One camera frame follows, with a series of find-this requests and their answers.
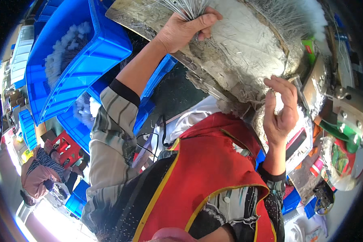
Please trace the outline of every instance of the hand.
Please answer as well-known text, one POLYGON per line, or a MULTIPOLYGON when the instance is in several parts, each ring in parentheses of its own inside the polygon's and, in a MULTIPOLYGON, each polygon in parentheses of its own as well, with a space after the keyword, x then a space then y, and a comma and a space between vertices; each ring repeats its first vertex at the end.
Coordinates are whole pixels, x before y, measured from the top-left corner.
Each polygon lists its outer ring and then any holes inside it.
POLYGON ((76 165, 74 165, 74 166, 73 166, 73 170, 72 170, 72 172, 77 173, 77 174, 78 174, 78 175, 80 175, 81 177, 85 177, 85 176, 83 175, 83 171, 81 171, 81 170, 79 169, 79 167, 78 167, 78 166, 76 166, 76 165))
POLYGON ((167 53, 175 53, 186 46, 199 31, 199 41, 210 38, 211 27, 222 19, 223 16, 211 7, 206 8, 206 14, 189 22, 174 13, 153 41, 162 43, 167 53))
POLYGON ((54 188, 54 182, 53 181, 51 181, 50 179, 48 179, 48 180, 45 180, 44 182, 43 182, 43 184, 44 184, 44 186, 46 187, 46 189, 50 192, 50 191, 52 191, 53 190, 53 188, 54 188))
POLYGON ((265 78, 265 85, 281 94, 284 108, 278 114, 274 114, 276 108, 276 96, 269 90, 266 94, 264 130, 270 148, 286 147, 287 136, 298 121, 297 89, 280 77, 274 75, 271 79, 265 78))

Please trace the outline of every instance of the floor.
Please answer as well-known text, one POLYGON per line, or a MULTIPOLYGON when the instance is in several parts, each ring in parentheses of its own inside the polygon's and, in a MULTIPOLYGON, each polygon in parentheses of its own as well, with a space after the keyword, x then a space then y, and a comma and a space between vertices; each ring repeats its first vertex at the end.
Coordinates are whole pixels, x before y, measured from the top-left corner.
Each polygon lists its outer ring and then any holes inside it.
MULTIPOLYGON (((165 120, 168 120, 208 96, 202 90, 196 89, 192 82, 185 78, 187 70, 184 65, 178 62, 160 81, 151 97, 156 107, 144 123, 138 136, 153 132, 154 125, 161 115, 164 115, 165 120)), ((141 146, 145 144, 143 137, 139 137, 137 142, 141 146)))

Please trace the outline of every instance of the electrical wire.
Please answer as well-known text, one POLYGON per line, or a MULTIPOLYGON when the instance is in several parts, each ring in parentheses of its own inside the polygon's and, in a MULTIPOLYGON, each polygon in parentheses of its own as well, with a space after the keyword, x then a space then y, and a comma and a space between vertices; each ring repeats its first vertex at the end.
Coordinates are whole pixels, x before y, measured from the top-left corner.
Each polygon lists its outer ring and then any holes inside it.
MULTIPOLYGON (((332 20, 333 20, 333 23, 334 23, 334 25, 335 25, 335 29, 336 29, 336 34, 338 35, 338 40, 339 40, 339 46, 338 46, 338 49, 339 49, 339 53, 340 53, 340 55, 343 57, 343 62, 344 62, 344 67, 346 67, 346 70, 350 73, 350 74, 352 74, 351 73, 351 71, 349 70, 349 68, 347 67, 347 63, 346 63, 346 57, 343 55, 343 53, 341 52, 341 48, 340 48, 340 45, 341 45, 341 40, 340 40, 340 34, 339 34, 339 29, 338 29, 338 25, 336 24, 336 19, 335 19, 335 17, 334 17, 334 15, 333 15, 333 13, 331 13, 331 12, 328 12, 329 13, 329 15, 330 15, 330 17, 332 18, 332 20)), ((347 56, 349 56, 349 53, 348 53, 348 50, 346 49, 346 48, 344 48, 344 53, 345 54, 347 54, 347 56)))
MULTIPOLYGON (((159 134, 157 134, 157 133, 146 133, 146 134, 140 134, 139 136, 137 136, 137 139, 139 138, 139 137, 141 137, 141 136, 144 136, 144 135, 148 135, 148 134, 155 134, 155 135, 157 135, 157 137, 158 137, 158 141, 157 141, 157 143, 156 143, 156 149, 155 149, 155 153, 156 153, 156 151, 157 151, 157 149, 159 148, 159 134)), ((142 147, 141 145, 139 145, 139 144, 137 144, 137 146, 138 147, 140 147, 141 149, 144 149, 144 150, 146 150, 146 151, 148 151, 148 152, 150 152, 154 157, 156 157, 157 159, 159 159, 153 152, 151 152, 150 150, 148 150, 147 148, 144 148, 144 147, 142 147)))

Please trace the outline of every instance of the yellow trim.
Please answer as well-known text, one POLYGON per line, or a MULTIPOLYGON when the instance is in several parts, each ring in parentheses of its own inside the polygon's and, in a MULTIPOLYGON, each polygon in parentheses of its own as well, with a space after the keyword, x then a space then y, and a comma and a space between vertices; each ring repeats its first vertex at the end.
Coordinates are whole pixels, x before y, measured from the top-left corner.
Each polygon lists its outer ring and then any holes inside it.
POLYGON ((271 223, 271 226, 272 226, 272 231, 273 231, 273 235, 274 235, 274 242, 277 241, 277 234, 276 234, 276 230, 274 229, 274 226, 273 224, 271 223))
POLYGON ((178 146, 178 144, 180 143, 180 138, 177 138, 175 143, 173 144, 173 146, 171 148, 168 148, 168 151, 173 151, 176 149, 176 147, 178 146))
POLYGON ((178 161, 179 159, 179 154, 180 152, 178 152, 174 162, 172 163, 172 165, 169 167, 167 173, 165 174, 163 180, 161 181, 159 187, 156 189, 155 191, 155 194, 153 195, 152 199, 150 200, 147 208, 145 209, 145 212, 143 214, 143 216, 141 217, 141 220, 140 220, 140 223, 139 225, 137 226, 137 229, 136 229, 136 232, 134 234, 134 237, 133 237, 133 242, 138 242, 139 239, 140 239, 140 235, 142 233, 142 230, 144 229, 144 226, 145 226, 145 223, 147 222, 148 218, 149 218, 149 215, 150 213, 152 212, 153 210, 153 207, 155 206, 157 200, 159 199, 159 196, 161 194, 161 192, 163 191, 164 187, 165 187, 165 184, 167 183, 169 177, 171 176, 171 173, 173 171, 173 169, 175 168, 176 166, 176 162, 178 161))
POLYGON ((256 231, 254 233, 254 240, 253 240, 253 242, 257 242, 257 235, 258 235, 258 220, 256 221, 256 231))
MULTIPOLYGON (((260 201, 263 201, 263 200, 265 199, 265 197, 264 197, 264 198, 262 198, 261 200, 259 200, 259 201, 257 202, 257 205, 256 205, 256 211, 257 211, 257 206, 258 206, 259 202, 260 202, 260 201)), ((271 225, 271 227, 272 227, 272 232, 273 232, 273 236, 274 236, 274 242, 277 242, 276 230, 274 229, 274 226, 273 226, 273 224, 272 224, 272 223, 270 223, 270 225, 271 225)), ((256 221, 256 232, 255 232, 255 234, 254 234, 254 242, 257 242, 257 235, 258 235, 258 220, 256 221)))
POLYGON ((227 191, 227 190, 233 190, 233 189, 238 189, 241 187, 265 187, 267 189, 267 194, 266 196, 264 196, 263 198, 261 198, 257 204, 262 201, 264 198, 267 197, 267 195, 269 194, 269 188, 267 186, 261 185, 261 184, 245 184, 245 185, 239 185, 239 186, 231 186, 231 187, 224 187, 221 188, 217 191, 214 191, 213 193, 211 193, 208 197, 206 197, 200 204, 199 206, 195 209, 194 213, 191 215, 190 219, 188 220, 187 225, 185 226, 185 231, 188 232, 192 226, 192 223, 194 222, 194 220, 196 219, 196 216, 198 215, 198 213, 200 213, 200 211, 202 210, 203 206, 208 202, 209 197, 212 196, 216 196, 219 193, 223 192, 223 191, 227 191))
POLYGON ((238 141, 239 143, 241 143, 245 148, 247 148, 247 146, 242 142, 242 141, 240 141, 239 139, 237 139, 234 135, 232 135, 231 133, 229 133, 227 130, 225 130, 225 129, 222 129, 221 128, 221 131, 224 133, 224 134, 226 134, 226 135, 228 135, 230 138, 233 138, 233 139, 235 139, 236 141, 238 141))

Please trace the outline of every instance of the red vest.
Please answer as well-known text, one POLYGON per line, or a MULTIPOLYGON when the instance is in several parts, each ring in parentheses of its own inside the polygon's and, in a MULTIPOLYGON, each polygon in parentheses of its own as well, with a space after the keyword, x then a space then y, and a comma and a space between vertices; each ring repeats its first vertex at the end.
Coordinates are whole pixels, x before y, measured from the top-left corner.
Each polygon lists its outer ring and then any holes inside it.
POLYGON ((171 150, 179 153, 147 206, 134 242, 150 240, 161 228, 188 232, 209 197, 245 186, 259 188, 254 241, 276 241, 263 201, 269 189, 255 171, 260 147, 242 120, 213 114, 183 133, 171 150), (236 153, 233 142, 252 157, 236 153))

